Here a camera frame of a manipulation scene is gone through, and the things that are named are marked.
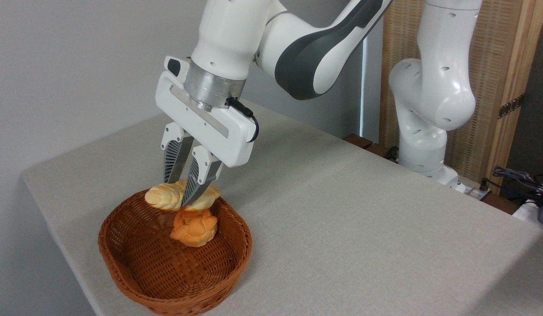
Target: electrical cable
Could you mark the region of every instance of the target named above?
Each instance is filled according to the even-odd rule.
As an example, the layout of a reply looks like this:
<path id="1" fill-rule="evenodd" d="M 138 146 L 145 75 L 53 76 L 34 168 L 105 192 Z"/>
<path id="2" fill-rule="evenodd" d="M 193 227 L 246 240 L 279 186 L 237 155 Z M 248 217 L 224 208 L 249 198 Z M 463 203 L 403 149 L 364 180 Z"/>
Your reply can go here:
<path id="1" fill-rule="evenodd" d="M 233 98 L 233 97 L 227 98 L 225 105 L 231 106 L 237 109 L 241 114 L 243 114 L 247 118 L 254 120 L 254 124 L 255 124 L 254 136 L 252 136 L 251 140 L 249 140 L 248 142 L 251 143 L 256 138 L 258 138 L 259 123 L 258 123 L 258 120 L 255 119 L 254 112 L 252 112 L 252 110 L 250 110 L 249 108 L 246 108 L 240 101 L 238 101 L 238 98 Z"/>

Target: metal hinge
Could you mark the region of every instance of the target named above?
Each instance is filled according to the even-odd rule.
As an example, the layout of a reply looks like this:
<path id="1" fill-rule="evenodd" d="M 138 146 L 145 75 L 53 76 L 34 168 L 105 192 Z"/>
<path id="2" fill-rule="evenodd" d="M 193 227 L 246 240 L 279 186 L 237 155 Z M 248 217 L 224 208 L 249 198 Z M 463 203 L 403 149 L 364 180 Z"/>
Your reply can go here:
<path id="1" fill-rule="evenodd" d="M 506 116 L 507 114 L 510 114 L 513 112 L 516 108 L 520 107 L 521 104 L 523 104 L 523 99 L 525 98 L 525 94 L 518 96 L 517 98 L 511 100 L 507 104 L 503 105 L 500 108 L 500 116 L 498 118 L 502 118 Z"/>

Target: table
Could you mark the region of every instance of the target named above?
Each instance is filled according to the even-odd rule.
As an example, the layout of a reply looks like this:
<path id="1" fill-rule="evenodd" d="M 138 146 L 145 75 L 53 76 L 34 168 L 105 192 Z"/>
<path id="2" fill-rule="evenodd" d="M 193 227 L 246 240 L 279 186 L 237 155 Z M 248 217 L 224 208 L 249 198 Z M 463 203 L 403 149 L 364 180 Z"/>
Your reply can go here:
<path id="1" fill-rule="evenodd" d="M 543 315 L 543 231 L 310 126 L 245 102 L 252 157 L 215 185 L 253 237 L 216 315 Z M 162 181 L 169 119 L 153 118 L 24 172 L 96 314 L 147 316 L 111 280 L 103 220 Z"/>

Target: bread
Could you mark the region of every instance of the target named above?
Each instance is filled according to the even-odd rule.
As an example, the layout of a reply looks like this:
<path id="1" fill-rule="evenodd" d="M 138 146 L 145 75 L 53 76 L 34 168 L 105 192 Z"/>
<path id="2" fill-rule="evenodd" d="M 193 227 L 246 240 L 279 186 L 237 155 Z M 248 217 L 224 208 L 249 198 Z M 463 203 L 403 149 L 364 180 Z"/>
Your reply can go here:
<path id="1" fill-rule="evenodd" d="M 182 198 L 183 188 L 177 183 L 159 184 L 148 190 L 144 196 L 144 200 L 150 206 L 173 212 L 181 208 Z"/>
<path id="2" fill-rule="evenodd" d="M 154 208 L 177 212 L 170 237 L 189 247 L 200 247 L 209 242 L 217 232 L 217 218 L 209 207 L 219 198 L 221 192 L 209 185 L 207 190 L 191 205 L 181 207 L 186 180 L 163 183 L 152 187 L 145 194 L 145 201 Z"/>
<path id="3" fill-rule="evenodd" d="M 198 212 L 179 211 L 169 235 L 189 247 L 205 245 L 217 232 L 217 218 L 208 209 Z"/>
<path id="4" fill-rule="evenodd" d="M 145 201 L 154 208 L 169 212 L 184 210 L 186 212 L 199 212 L 205 210 L 219 198 L 221 192 L 213 185 L 209 185 L 207 190 L 195 200 L 191 205 L 181 207 L 183 192 L 185 191 L 186 180 L 179 180 L 175 183 L 163 183 L 151 188 L 145 195 Z"/>

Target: white wall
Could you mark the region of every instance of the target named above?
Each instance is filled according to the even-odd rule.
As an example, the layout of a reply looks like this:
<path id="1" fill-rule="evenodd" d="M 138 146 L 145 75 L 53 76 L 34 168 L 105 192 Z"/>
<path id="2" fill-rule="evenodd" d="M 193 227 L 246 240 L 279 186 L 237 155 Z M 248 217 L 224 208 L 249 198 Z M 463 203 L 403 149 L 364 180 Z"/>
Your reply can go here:
<path id="1" fill-rule="evenodd" d="M 283 1 L 317 26 L 346 2 Z M 93 314 L 20 173 L 161 113 L 154 92 L 163 59 L 191 54 L 204 6 L 0 0 L 0 315 Z M 354 54 L 334 88 L 312 101 L 292 100 L 258 69 L 243 96 L 345 136 L 357 132 L 360 61 Z"/>
<path id="2" fill-rule="evenodd" d="M 363 77 L 360 136 L 378 143 L 382 60 L 381 18 L 363 42 Z"/>

